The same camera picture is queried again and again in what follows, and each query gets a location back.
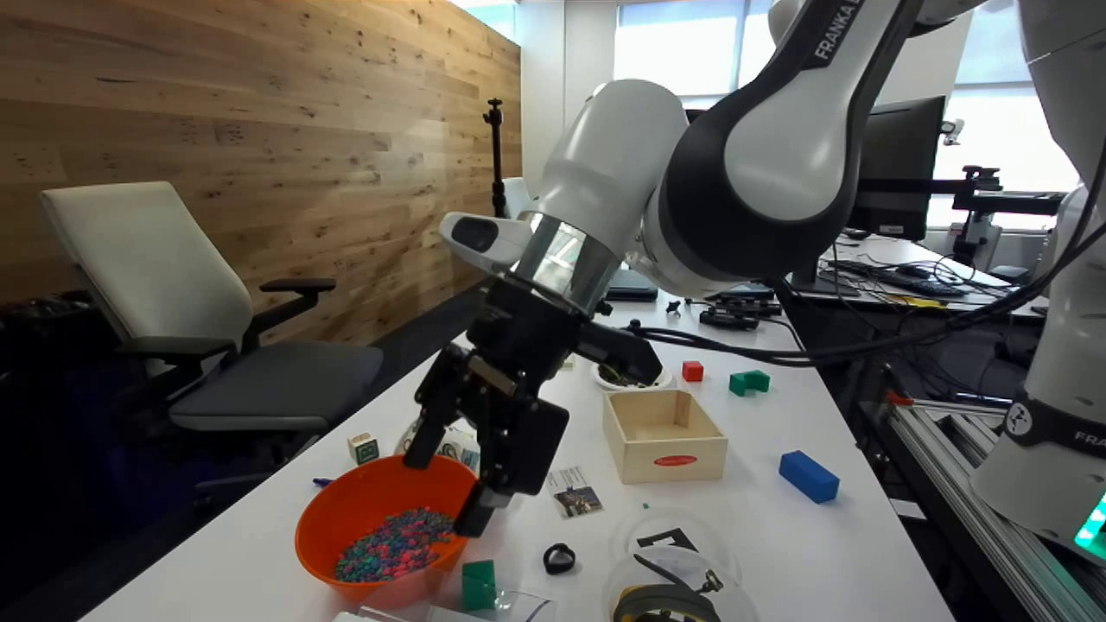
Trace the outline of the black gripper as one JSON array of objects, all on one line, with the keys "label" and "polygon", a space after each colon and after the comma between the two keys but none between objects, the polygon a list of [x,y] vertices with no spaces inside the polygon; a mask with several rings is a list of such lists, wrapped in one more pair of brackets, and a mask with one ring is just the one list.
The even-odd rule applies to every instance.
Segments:
[{"label": "black gripper", "polygon": [[541,494],[572,414],[541,388],[574,351],[585,313],[515,284],[490,284],[468,328],[469,347],[444,347],[416,392],[418,421],[404,451],[426,471],[457,419],[476,430],[482,477],[453,531],[476,539],[515,494]]}]

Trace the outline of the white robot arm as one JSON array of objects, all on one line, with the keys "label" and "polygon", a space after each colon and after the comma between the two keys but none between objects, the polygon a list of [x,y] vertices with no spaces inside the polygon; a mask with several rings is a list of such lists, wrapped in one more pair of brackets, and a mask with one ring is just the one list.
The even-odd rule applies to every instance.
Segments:
[{"label": "white robot arm", "polygon": [[482,313],[430,365],[404,462],[422,471],[453,421],[482,441],[482,477],[453,530],[476,535],[542,489],[567,411],[541,388],[567,355],[632,383],[662,376],[636,328],[596,311],[628,265],[671,293],[783,281],[822,256],[858,197],[867,115],[914,36],[983,0],[778,0],[776,55],[701,115],[651,80],[598,85],[515,218],[444,218],[444,237],[489,274]]}]

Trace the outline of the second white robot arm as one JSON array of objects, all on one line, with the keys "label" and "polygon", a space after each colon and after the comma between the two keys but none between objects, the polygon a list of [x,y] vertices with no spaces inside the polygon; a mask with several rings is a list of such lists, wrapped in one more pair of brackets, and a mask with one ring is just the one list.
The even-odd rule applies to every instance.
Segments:
[{"label": "second white robot arm", "polygon": [[1083,188],[1063,204],[1063,242],[1086,242],[1048,288],[1048,323],[976,494],[1003,518],[1091,562],[1106,561],[1106,0],[1017,0],[1024,58],[1051,138]]}]

